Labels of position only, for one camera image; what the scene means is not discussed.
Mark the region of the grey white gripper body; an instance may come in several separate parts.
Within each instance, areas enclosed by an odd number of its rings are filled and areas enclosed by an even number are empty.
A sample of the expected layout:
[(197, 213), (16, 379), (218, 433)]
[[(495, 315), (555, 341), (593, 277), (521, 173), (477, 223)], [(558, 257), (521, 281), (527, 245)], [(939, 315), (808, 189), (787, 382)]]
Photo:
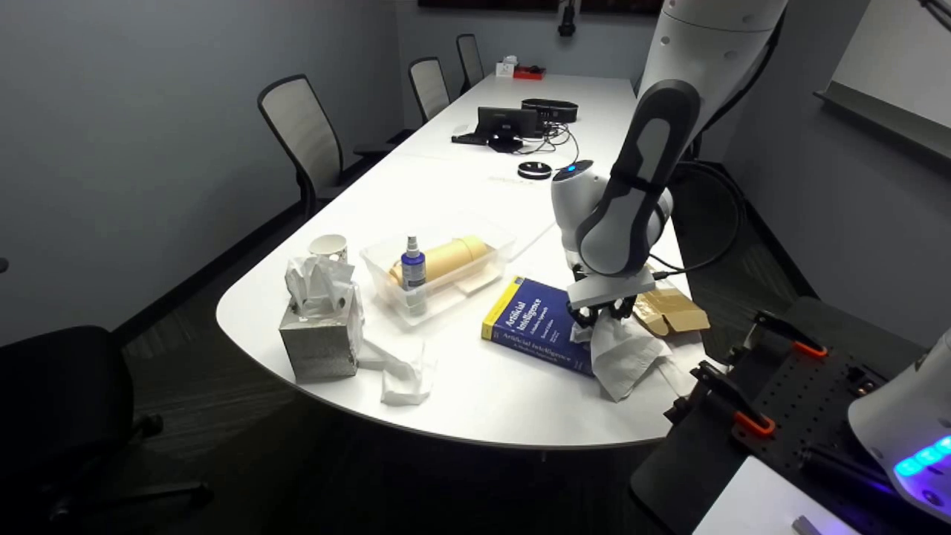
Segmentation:
[(567, 303), (575, 311), (581, 308), (609, 308), (613, 299), (646, 293), (654, 289), (652, 269), (621, 272), (621, 277), (602, 277), (587, 272), (584, 280), (567, 286)]

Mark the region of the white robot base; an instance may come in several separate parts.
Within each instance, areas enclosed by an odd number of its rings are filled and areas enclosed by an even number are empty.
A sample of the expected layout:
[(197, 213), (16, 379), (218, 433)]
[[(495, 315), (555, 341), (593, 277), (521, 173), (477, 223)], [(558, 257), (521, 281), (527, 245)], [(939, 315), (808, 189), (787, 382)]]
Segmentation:
[(902, 500), (951, 522), (951, 329), (847, 407), (847, 424)]

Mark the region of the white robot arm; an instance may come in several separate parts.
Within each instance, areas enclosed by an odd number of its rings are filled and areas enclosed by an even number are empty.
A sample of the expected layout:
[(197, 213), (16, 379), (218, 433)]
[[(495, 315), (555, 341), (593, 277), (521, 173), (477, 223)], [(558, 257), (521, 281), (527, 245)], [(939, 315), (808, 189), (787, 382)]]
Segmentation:
[(662, 0), (609, 174), (575, 161), (551, 177), (576, 329), (621, 324), (654, 286), (649, 253), (670, 219), (670, 177), (695, 137), (740, 94), (786, 8), (787, 0)]

